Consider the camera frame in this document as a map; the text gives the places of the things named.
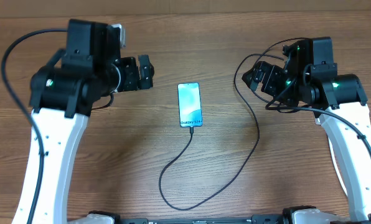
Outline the blue Samsung Galaxy smartphone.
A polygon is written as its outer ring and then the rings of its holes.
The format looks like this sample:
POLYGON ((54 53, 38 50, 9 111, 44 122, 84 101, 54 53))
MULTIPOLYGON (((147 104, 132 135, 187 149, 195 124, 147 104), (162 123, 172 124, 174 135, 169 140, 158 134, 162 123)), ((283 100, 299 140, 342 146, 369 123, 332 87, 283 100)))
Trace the blue Samsung Galaxy smartphone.
POLYGON ((199 83, 180 83, 177 86, 179 122, 182 128, 203 125, 199 83))

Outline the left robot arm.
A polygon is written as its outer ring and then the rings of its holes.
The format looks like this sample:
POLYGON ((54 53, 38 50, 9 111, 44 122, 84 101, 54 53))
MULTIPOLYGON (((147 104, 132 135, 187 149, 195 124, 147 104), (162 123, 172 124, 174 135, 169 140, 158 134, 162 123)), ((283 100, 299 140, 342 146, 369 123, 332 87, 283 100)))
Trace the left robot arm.
POLYGON ((67 223, 75 156, 94 102, 153 86, 147 55, 121 56, 122 25, 72 19, 64 32, 65 48, 32 76, 30 102, 22 107, 31 146, 14 223, 67 223))

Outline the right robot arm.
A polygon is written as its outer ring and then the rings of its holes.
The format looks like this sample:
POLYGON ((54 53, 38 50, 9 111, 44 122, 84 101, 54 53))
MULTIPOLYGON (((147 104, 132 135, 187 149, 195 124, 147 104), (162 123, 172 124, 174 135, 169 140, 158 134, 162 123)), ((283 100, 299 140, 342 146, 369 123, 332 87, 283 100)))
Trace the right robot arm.
POLYGON ((343 178, 349 218, 321 215, 313 207, 290 208, 286 223, 371 223, 371 122, 368 97, 355 74, 340 75, 330 37, 283 44, 283 67, 257 59, 242 80, 251 91, 272 96, 266 110, 310 111, 326 132, 343 178))

